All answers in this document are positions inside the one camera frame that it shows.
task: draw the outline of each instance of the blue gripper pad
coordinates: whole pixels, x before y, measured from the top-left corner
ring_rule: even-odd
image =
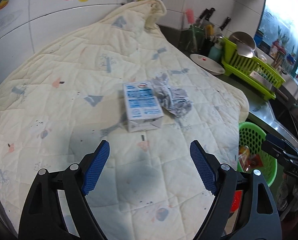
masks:
[[[218,191],[216,186],[216,175],[195,142],[191,142],[190,144],[190,156],[205,188],[211,191],[213,195],[216,195]]]
[[[100,174],[110,154],[110,145],[106,141],[99,150],[96,157],[92,160],[87,171],[84,173],[84,181],[81,191],[84,195],[88,195],[91,190],[94,190],[98,182]]]

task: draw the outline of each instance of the quilted blanket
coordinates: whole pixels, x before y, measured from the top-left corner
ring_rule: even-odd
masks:
[[[106,139],[110,157],[87,201],[108,239],[194,237],[213,196],[189,145],[196,139],[236,168],[249,106],[168,43],[155,24],[165,13],[160,0],[121,6],[49,44],[0,85],[0,200],[16,230],[37,171],[64,170]],[[193,109],[181,119],[164,112],[161,129],[128,133],[122,84],[162,73]],[[62,192],[60,201],[74,233]]]

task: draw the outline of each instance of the white box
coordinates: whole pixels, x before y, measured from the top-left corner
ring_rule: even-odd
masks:
[[[163,112],[151,82],[125,83],[123,90],[129,132],[161,128]]]

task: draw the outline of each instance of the white plate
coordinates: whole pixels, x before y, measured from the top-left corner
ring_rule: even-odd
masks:
[[[193,62],[195,62],[197,65],[207,70],[210,74],[214,76],[225,73],[225,69],[222,66],[220,66],[220,64],[208,57],[199,54],[191,54],[190,58]]]

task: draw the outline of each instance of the green plastic basket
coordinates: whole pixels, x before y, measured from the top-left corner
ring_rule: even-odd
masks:
[[[285,82],[282,76],[271,66],[262,62],[257,57],[246,58],[237,54],[237,45],[230,40],[224,38],[225,49],[222,58],[222,64],[226,70],[225,75],[230,76],[234,74],[253,86],[264,95],[265,101],[269,99],[276,99],[274,92],[269,91],[261,83],[251,78],[249,75],[253,70],[260,69],[267,79],[277,89]]]
[[[239,124],[239,147],[247,145],[251,154],[259,154],[263,167],[259,169],[265,177],[270,187],[277,174],[277,160],[261,150],[262,142],[266,138],[266,133],[257,125],[251,122]],[[243,172],[238,161],[237,171]]]

